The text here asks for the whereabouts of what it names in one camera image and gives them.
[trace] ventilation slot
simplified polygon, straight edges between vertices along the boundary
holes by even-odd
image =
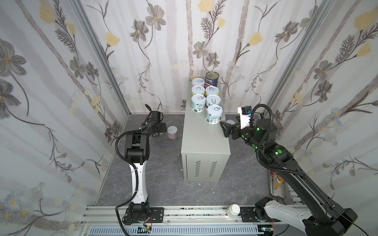
[[[214,172],[215,172],[215,167],[217,166],[217,161],[213,162],[210,167],[210,173],[209,173],[209,178],[213,177]]]
[[[201,165],[201,161],[200,160],[195,163],[195,171],[194,171],[194,176],[195,177],[200,176],[200,165]]]
[[[138,234],[138,226],[124,226],[126,232],[130,235],[148,235]],[[264,234],[259,232],[257,225],[156,225],[152,227],[151,235],[161,236],[187,236],[192,235],[255,235]],[[92,226],[89,236],[124,236],[119,226]]]

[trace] gray metal cabinet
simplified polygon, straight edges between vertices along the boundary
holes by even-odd
[[[191,105],[191,82],[186,99],[181,154],[185,181],[218,182],[230,156],[230,145],[220,124],[206,121],[206,110],[194,112]]]

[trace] wall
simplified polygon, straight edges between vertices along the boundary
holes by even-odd
[[[0,228],[77,235],[126,121],[68,1],[0,3]]]
[[[187,80],[214,70],[235,113],[268,100],[321,1],[81,3],[132,112],[182,112]]]
[[[273,106],[279,143],[357,225],[378,230],[378,4],[338,0]],[[364,235],[352,226],[347,235]]]

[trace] can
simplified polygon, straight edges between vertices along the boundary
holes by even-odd
[[[203,112],[205,110],[206,97],[202,94],[196,94],[192,97],[192,110]]]
[[[205,80],[201,78],[195,78],[192,80],[192,87],[194,86],[202,86],[205,87]]]
[[[206,97],[206,110],[208,110],[211,105],[219,105],[220,97],[218,95],[209,95]]]
[[[171,125],[170,127],[167,128],[167,133],[170,139],[175,139],[178,137],[178,129],[174,125]]]
[[[220,119],[222,118],[223,109],[221,106],[218,105],[211,105],[206,112],[206,120],[212,125],[216,125],[220,123]]]
[[[192,87],[192,96],[196,94],[205,95],[205,88],[198,85]]]
[[[205,89],[205,97],[209,95],[219,95],[219,89],[215,86],[208,86]]]
[[[216,73],[214,71],[207,72],[206,77],[205,77],[205,88],[207,88],[208,86],[217,87],[218,86],[218,78],[219,78],[218,73]]]

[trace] black corrugated cable hose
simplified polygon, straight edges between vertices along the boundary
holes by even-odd
[[[270,167],[268,165],[266,165],[264,162],[261,161],[261,158],[260,158],[260,151],[261,151],[261,154],[263,155],[264,153],[264,147],[262,147],[262,149],[260,149],[262,143],[264,142],[265,138],[268,136],[269,134],[269,131],[270,129],[272,128],[273,126],[273,112],[272,110],[270,109],[270,107],[268,107],[267,105],[265,104],[258,104],[256,105],[253,109],[252,109],[252,113],[251,113],[251,117],[253,117],[255,111],[257,108],[259,107],[263,107],[265,108],[268,113],[269,113],[269,125],[268,125],[268,128],[266,129],[264,135],[262,136],[262,138],[260,139],[260,142],[259,144],[257,145],[259,148],[256,149],[256,159],[257,161],[260,163],[260,165],[262,165],[264,168],[268,169],[268,170],[273,170],[273,171],[280,171],[280,172],[287,172],[287,173],[291,173],[291,174],[296,174],[296,175],[299,175],[299,176],[302,176],[303,178],[306,178],[307,176],[302,174],[302,173],[299,173],[297,171],[293,171],[293,170],[286,170],[286,169],[282,169],[282,168],[274,168],[274,167]]]
[[[139,131],[139,130],[129,130],[129,131],[126,131],[126,132],[120,134],[120,135],[118,136],[117,140],[116,140],[116,143],[114,144],[117,155],[118,155],[122,160],[124,160],[124,161],[126,161],[127,163],[129,163],[129,164],[134,168],[134,172],[135,172],[136,185],[135,185],[135,192],[134,192],[133,196],[131,196],[131,198],[130,198],[129,200],[125,201],[124,203],[117,205],[116,208],[115,208],[115,209],[116,209],[116,214],[117,214],[117,219],[118,219],[119,225],[120,225],[120,227],[121,227],[123,233],[124,233],[126,236],[129,236],[129,234],[126,232],[125,228],[124,228],[123,225],[122,225],[122,221],[121,221],[121,218],[120,218],[119,213],[118,213],[118,208],[119,208],[119,207],[122,207],[122,206],[124,206],[124,205],[126,205],[126,204],[128,204],[128,203],[131,202],[131,200],[133,200],[133,198],[136,196],[136,193],[137,193],[137,191],[138,191],[138,183],[139,183],[139,179],[138,179],[138,171],[136,171],[136,166],[134,165],[134,163],[129,162],[129,161],[128,161],[124,156],[122,156],[122,154],[119,152],[119,150],[118,150],[118,142],[119,142],[119,140],[120,140],[123,136],[125,136],[125,135],[127,135],[127,134],[130,134],[130,133],[133,133],[133,132],[136,132],[136,131]]]

